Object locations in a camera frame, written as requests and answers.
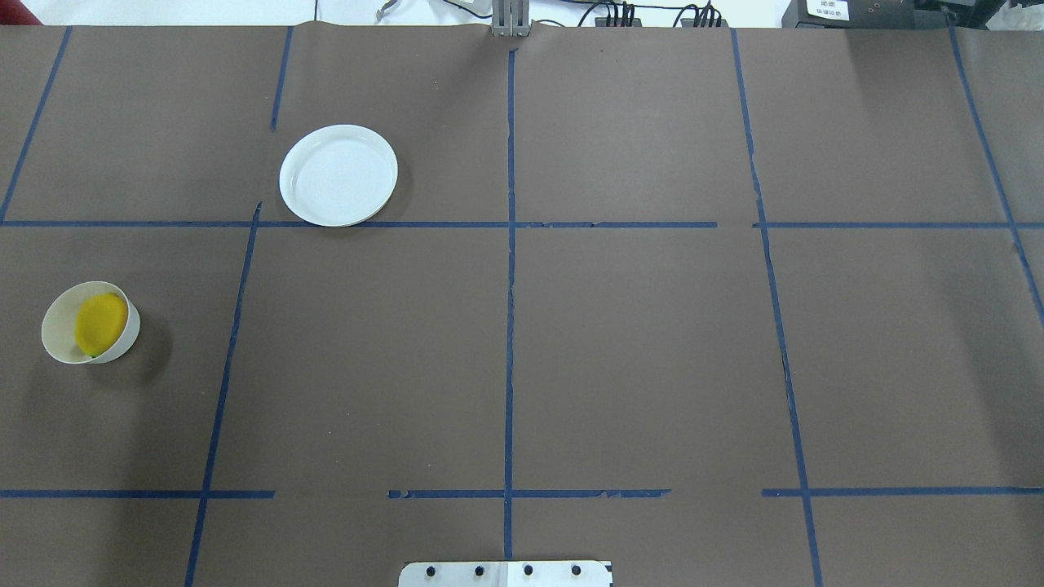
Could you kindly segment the yellow lemon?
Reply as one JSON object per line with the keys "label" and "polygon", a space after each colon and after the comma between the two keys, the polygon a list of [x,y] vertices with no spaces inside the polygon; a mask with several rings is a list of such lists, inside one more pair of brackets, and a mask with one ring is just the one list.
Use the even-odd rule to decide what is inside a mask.
{"label": "yellow lemon", "polygon": [[100,357],[119,341],[128,320],[128,305],[119,294],[86,298],[75,316],[73,336],[78,349]]}

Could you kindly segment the white plate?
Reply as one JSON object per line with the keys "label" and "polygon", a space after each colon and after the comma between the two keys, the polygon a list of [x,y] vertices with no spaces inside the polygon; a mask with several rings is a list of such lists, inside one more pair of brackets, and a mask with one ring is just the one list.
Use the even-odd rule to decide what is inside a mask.
{"label": "white plate", "polygon": [[398,156],[387,139],[357,124],[333,124],[310,131],[291,146],[277,186],[303,222],[350,227],[381,211],[398,178]]}

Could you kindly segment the white bowl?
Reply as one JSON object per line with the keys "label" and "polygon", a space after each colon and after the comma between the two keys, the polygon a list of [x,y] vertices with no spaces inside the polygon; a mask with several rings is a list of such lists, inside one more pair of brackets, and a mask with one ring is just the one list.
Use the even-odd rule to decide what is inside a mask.
{"label": "white bowl", "polygon": [[[128,305],[128,320],[123,334],[100,357],[91,358],[78,349],[73,336],[76,313],[86,298],[97,294],[119,294]],[[41,339],[45,350],[60,363],[111,363],[130,350],[140,332],[140,313],[130,303],[126,294],[114,284],[105,281],[89,281],[77,284],[60,295],[52,302],[42,319]]]}

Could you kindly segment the black mini computer box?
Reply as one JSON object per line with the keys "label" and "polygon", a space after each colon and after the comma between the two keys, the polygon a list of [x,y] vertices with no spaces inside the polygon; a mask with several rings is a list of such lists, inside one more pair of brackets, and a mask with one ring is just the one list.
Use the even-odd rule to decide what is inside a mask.
{"label": "black mini computer box", "polygon": [[921,1],[790,1],[783,29],[947,29],[944,11],[925,10]]}

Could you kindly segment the aluminium frame post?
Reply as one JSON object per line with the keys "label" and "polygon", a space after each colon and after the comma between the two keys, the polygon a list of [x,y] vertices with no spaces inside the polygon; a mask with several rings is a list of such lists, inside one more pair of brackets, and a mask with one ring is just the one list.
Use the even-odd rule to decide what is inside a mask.
{"label": "aluminium frame post", "polygon": [[532,31],[529,0],[491,1],[491,33],[497,38],[524,38]]}

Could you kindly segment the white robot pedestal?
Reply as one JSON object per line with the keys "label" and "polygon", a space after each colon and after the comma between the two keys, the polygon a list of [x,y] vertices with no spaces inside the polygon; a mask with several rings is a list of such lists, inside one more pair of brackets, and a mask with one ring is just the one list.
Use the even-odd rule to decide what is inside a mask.
{"label": "white robot pedestal", "polygon": [[399,586],[613,586],[612,565],[597,560],[414,562]]}

